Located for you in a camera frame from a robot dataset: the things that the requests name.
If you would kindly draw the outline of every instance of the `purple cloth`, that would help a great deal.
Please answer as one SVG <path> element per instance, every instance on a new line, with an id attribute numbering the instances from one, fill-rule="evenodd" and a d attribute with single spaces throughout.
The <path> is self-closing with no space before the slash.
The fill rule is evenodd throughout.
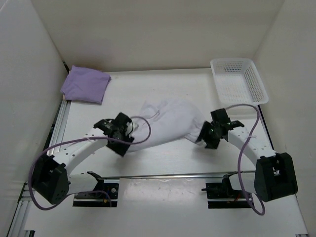
<path id="1" fill-rule="evenodd" d="M 80 100 L 102 104 L 105 89 L 111 76 L 100 71 L 73 66 L 61 92 L 66 100 Z"/>

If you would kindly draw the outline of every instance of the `white plastic basket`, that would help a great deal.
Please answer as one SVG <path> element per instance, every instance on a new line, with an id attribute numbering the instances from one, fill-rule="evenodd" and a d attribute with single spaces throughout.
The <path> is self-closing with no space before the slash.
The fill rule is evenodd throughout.
<path id="1" fill-rule="evenodd" d="M 223 107 L 235 104 L 257 106 L 268 102 L 267 92 L 252 60 L 213 59 L 211 68 Z"/>

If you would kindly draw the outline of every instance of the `crumpled white cloth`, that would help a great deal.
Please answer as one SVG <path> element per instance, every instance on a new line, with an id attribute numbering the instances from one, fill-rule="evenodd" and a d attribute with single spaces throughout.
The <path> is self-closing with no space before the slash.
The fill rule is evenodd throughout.
<path id="1" fill-rule="evenodd" d="M 203 114 L 195 105 L 173 98 L 162 100 L 158 104 L 146 101 L 139 116 L 148 120 L 152 133 L 146 142 L 130 146 L 127 152 L 158 146 L 180 138 L 195 143 L 205 122 Z M 134 142 L 139 142 L 148 136 L 149 129 L 141 119 L 134 121 L 139 127 L 132 136 L 135 138 Z"/>

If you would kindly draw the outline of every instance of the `purple cable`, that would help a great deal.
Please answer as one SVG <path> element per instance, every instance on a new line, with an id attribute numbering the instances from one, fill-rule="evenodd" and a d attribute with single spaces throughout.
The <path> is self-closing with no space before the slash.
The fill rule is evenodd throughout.
<path id="1" fill-rule="evenodd" d="M 257 112 L 257 119 L 256 119 L 256 121 L 255 121 L 255 123 L 254 123 L 254 125 L 253 125 L 253 127 L 252 127 L 252 129 L 251 129 L 251 131 L 249 132 L 249 136 L 248 136 L 247 140 L 245 141 L 244 145 L 242 146 L 242 148 L 241 148 L 241 150 L 240 150 L 240 153 L 239 153 L 239 156 L 238 156 L 237 173 L 238 173 L 238 179 L 239 179 L 240 187 L 241 187 L 241 190 L 242 190 L 242 194 L 244 195 L 244 197 L 245 197 L 245 199 L 246 199 L 248 205 L 251 207 L 251 209 L 252 209 L 255 213 L 257 213 L 257 214 L 260 215 L 260 216 L 263 216 L 263 215 L 266 213 L 266 208 L 265 208 L 265 206 L 264 206 L 262 200 L 258 197 L 257 194 L 255 194 L 255 195 L 257 196 L 257 198 L 258 198 L 260 204 L 261 204 L 261 207 L 262 207 L 262 212 L 259 212 L 259 211 L 255 208 L 255 206 L 251 203 L 251 201 L 250 201 L 250 199 L 249 199 L 249 196 L 250 196 L 251 200 L 253 201 L 252 194 L 246 192 L 245 187 L 244 187 L 243 182 L 242 182 L 242 178 L 241 178 L 241 157 L 242 157 L 242 154 L 243 154 L 243 152 L 244 152 L 244 150 L 245 150 L 247 144 L 249 143 L 249 141 L 250 141 L 250 139 L 251 139 L 251 136 L 252 136 L 253 131 L 255 130 L 255 128 L 256 128 L 256 126 L 257 126 L 257 124 L 258 124 L 258 122 L 259 122 L 259 111 L 257 110 L 257 108 L 256 108 L 255 106 L 249 105 L 249 104 L 231 105 L 231 106 L 228 106 L 228 107 L 226 108 L 226 110 L 228 110 L 228 109 L 230 109 L 230 108 L 238 107 L 238 106 L 249 106 L 249 107 L 254 108 L 254 110 Z"/>
<path id="2" fill-rule="evenodd" d="M 33 161 L 32 165 L 31 165 L 31 168 L 30 168 L 30 171 L 29 171 L 29 174 L 28 174 L 28 187 L 29 187 L 29 191 L 30 191 L 30 196 L 31 196 L 31 199 L 34 203 L 34 205 L 42 210 L 42 211 L 48 211 L 48 210 L 51 210 L 55 207 L 57 207 L 63 200 L 65 200 L 68 196 L 70 196 L 71 194 L 67 195 L 63 200 L 60 201 L 60 203 L 56 204 L 56 205 L 53 205 L 53 206 L 50 206 L 50 207 L 42 207 L 35 199 L 35 196 L 34 196 L 34 193 L 33 193 L 33 189 L 32 189 L 32 174 L 33 174 L 33 171 L 34 171 L 34 168 L 35 168 L 35 165 L 36 165 L 36 162 L 39 160 L 39 158 L 46 154 L 49 150 L 55 148 L 55 147 L 60 147 L 60 146 L 63 146 L 63 145 L 67 145 L 67 144 L 70 144 L 70 143 L 77 143 L 77 142 L 83 142 L 83 141 L 87 141 L 87 140 L 108 140 L 108 141 L 113 141 L 113 142 L 119 142 L 119 143 L 123 143 L 123 144 L 127 144 L 127 145 L 137 145 L 137 144 L 141 144 L 143 142 L 146 142 L 151 133 L 152 133 L 152 128 L 150 127 L 150 124 L 149 122 L 141 117 L 141 116 L 132 116 L 131 119 L 142 119 L 143 121 L 146 122 L 146 124 L 148 125 L 148 129 L 149 129 L 149 133 L 148 133 L 148 136 L 143 140 L 143 141 L 140 141 L 140 142 L 135 142 L 135 143 L 132 143 L 132 142 L 125 142 L 125 141 L 121 141 L 121 140 L 118 140 L 118 139 L 115 139 L 115 138 L 110 138 L 110 137 L 84 137 L 84 138 L 80 138 L 80 139 L 76 139 L 76 140 L 71 140 L 71 141 L 67 141 L 67 142 L 61 142 L 61 143 L 58 143 L 58 144 L 55 144 L 55 145 L 52 145 L 51 147 L 48 147 L 46 148 L 44 151 L 42 151 L 36 158 L 35 160 Z M 104 193 L 106 196 L 107 196 L 107 199 L 108 201 L 110 202 L 110 206 L 112 206 L 111 204 L 111 199 L 110 199 L 110 196 L 105 192 L 105 191 L 102 191 L 102 190 L 99 190 L 99 191 L 88 191 L 88 192 L 83 192 L 83 193 Z"/>

